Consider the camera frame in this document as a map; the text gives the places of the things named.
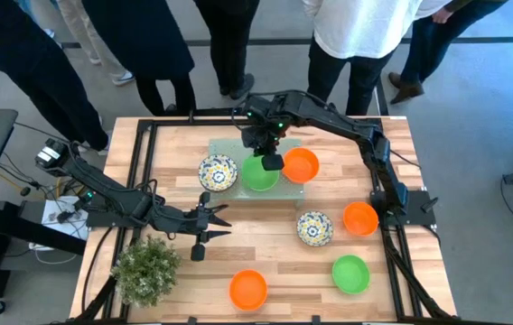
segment green plant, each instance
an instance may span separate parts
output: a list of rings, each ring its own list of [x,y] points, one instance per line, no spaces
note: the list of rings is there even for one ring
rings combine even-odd
[[[155,306],[176,285],[176,269],[181,257],[172,247],[150,235],[138,240],[118,259],[112,275],[125,303],[140,308]]]

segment green bowl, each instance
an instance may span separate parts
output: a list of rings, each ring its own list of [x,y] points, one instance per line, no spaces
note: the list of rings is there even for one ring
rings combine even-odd
[[[263,156],[250,156],[242,162],[240,177],[242,177],[242,183],[251,190],[270,190],[276,185],[280,176],[281,171],[265,171]]]
[[[345,255],[332,265],[332,280],[342,292],[356,294],[368,288],[371,274],[365,262],[358,256]]]

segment concrete floor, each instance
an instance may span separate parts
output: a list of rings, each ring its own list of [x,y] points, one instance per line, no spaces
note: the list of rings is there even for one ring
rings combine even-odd
[[[192,1],[169,3],[187,40],[208,38]],[[33,1],[33,9],[42,27],[56,31],[58,41],[73,42],[48,2]],[[311,23],[302,14],[300,1],[261,1],[252,38],[310,35]],[[463,36],[513,36],[513,1]],[[112,128],[119,116],[149,116],[134,85],[116,88],[82,51],[66,52],[104,117],[105,128]],[[200,107],[229,107],[232,102],[218,95],[207,60],[209,49],[194,47],[191,52],[196,62],[191,77]],[[251,46],[247,70],[256,75],[255,90],[306,88],[307,52],[307,46]],[[407,52],[407,45],[399,46],[384,77],[402,69]],[[344,107],[347,100],[345,72],[330,98],[337,107]],[[166,102],[173,102],[170,85],[158,84]],[[392,98],[394,90],[386,78],[383,85],[387,98]],[[425,91],[409,103],[389,107],[389,112],[408,116],[425,184],[432,196],[440,198],[435,214],[457,311],[467,320],[513,322],[513,216],[499,194],[501,174],[513,172],[513,43],[453,45],[441,68],[425,84]],[[17,109],[21,123],[55,132],[2,73],[0,108]],[[370,113],[377,113],[375,101]],[[54,183],[33,166],[33,157],[45,140],[43,135],[16,128],[6,151],[24,172],[40,182]],[[90,161],[104,164],[96,156]],[[513,208],[513,187],[505,190]],[[0,179],[0,200],[18,203],[22,198]],[[77,271],[14,273],[6,291],[8,310],[0,316],[0,324],[65,320]]]

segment blue and white bowl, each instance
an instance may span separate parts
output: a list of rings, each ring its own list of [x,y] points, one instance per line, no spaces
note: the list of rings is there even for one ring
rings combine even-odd
[[[213,192],[228,190],[237,178],[237,164],[224,154],[213,154],[205,158],[199,167],[202,187]]]
[[[324,213],[309,211],[299,217],[296,233],[308,246],[325,246],[332,240],[332,221]]]

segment wooden table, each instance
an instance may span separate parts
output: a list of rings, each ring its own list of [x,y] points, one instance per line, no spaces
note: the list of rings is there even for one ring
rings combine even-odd
[[[122,184],[127,180],[137,123],[138,118],[118,118],[104,170]],[[392,149],[416,162],[407,121],[403,117],[385,117],[383,126]],[[137,180],[142,177],[147,136]],[[239,131],[232,126],[160,127],[151,172],[151,178],[159,182],[158,194],[166,198],[167,204],[180,209],[194,207],[203,191],[197,172],[200,161],[208,155],[209,140],[239,137]],[[358,147],[348,139],[313,127],[291,128],[287,137],[300,138],[303,146],[313,150],[321,162],[319,175],[305,185],[305,203],[296,209],[292,202],[230,202],[230,208],[219,216],[233,225],[232,234],[211,240],[203,262],[190,261],[194,238],[177,235],[171,243],[183,257],[178,270],[179,284],[157,307],[131,306],[130,322],[185,322],[189,316],[204,322],[310,321],[312,315],[321,315],[323,321],[396,319],[381,235],[377,232],[371,237],[353,237],[342,225],[345,206],[352,201],[368,201],[372,190],[369,171],[361,161]],[[409,189],[424,186],[419,169],[395,156],[391,159],[399,180]],[[306,246],[295,234],[296,219],[310,209],[324,212],[335,225],[334,238],[325,247]],[[104,231],[92,229],[89,235],[71,317],[80,314],[89,262]],[[454,314],[437,240],[422,227],[406,227],[406,232],[415,275],[439,305]],[[87,303],[108,278],[116,233],[110,233],[97,256],[89,278]],[[143,230],[143,236],[147,234],[165,238],[151,228]],[[347,254],[358,255],[368,264],[371,283],[363,294],[344,294],[331,279],[332,263]],[[266,304],[258,312],[237,311],[228,297],[232,275],[247,268],[258,270],[268,283]],[[406,282],[401,274],[399,279],[406,314],[411,315]],[[117,316],[117,295],[114,305],[112,314]]]

